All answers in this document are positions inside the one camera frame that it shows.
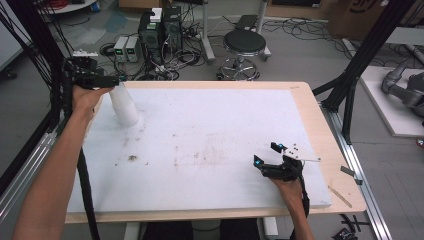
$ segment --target black stool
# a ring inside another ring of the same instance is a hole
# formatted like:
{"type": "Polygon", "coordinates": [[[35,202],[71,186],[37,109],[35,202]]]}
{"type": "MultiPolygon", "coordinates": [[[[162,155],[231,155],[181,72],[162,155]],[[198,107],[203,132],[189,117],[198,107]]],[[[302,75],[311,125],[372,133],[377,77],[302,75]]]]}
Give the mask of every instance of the black stool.
{"type": "Polygon", "coordinates": [[[244,57],[256,56],[265,50],[266,41],[260,34],[249,30],[229,32],[225,35],[224,47],[236,54],[237,58],[229,58],[221,64],[216,75],[218,80],[224,77],[231,80],[253,80],[259,77],[256,65],[244,57]]]}

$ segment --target person's left arm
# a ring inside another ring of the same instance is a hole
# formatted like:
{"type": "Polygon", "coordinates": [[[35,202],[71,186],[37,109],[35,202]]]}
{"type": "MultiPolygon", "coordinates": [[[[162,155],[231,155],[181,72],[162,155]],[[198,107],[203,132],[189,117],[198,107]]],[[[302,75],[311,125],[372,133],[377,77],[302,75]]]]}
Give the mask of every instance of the person's left arm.
{"type": "Polygon", "coordinates": [[[110,90],[74,87],[73,114],[25,197],[14,240],[61,238],[87,126],[100,96],[110,90]]]}

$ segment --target black pants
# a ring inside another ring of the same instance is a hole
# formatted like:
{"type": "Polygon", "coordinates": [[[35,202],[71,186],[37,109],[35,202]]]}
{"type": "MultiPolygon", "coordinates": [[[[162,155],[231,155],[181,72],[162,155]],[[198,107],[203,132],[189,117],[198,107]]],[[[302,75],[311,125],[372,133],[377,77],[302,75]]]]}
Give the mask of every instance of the black pants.
{"type": "MultiPolygon", "coordinates": [[[[259,240],[256,218],[221,220],[220,240],[259,240]]],[[[193,240],[191,222],[150,222],[143,240],[193,240]]]]}

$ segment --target stool seat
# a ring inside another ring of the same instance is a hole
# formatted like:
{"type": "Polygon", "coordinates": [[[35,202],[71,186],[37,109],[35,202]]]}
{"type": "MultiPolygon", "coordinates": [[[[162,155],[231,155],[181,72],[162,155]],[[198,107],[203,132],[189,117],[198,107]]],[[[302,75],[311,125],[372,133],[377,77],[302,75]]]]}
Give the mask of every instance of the stool seat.
{"type": "Polygon", "coordinates": [[[224,38],[224,47],[232,53],[243,56],[256,56],[264,51],[266,41],[264,37],[249,30],[235,30],[224,38]]]}

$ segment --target gray robotic arm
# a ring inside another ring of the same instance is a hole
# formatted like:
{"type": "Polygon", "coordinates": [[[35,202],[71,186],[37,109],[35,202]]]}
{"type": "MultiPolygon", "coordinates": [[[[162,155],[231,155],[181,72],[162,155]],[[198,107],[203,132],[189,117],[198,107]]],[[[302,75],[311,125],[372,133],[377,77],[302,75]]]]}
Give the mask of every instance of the gray robotic arm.
{"type": "Polygon", "coordinates": [[[402,73],[406,69],[407,64],[408,60],[405,60],[393,71],[389,72],[383,79],[381,90],[384,93],[399,98],[416,115],[424,117],[424,72],[412,75],[409,78],[407,88],[397,85],[397,82],[402,78],[402,73]]]}

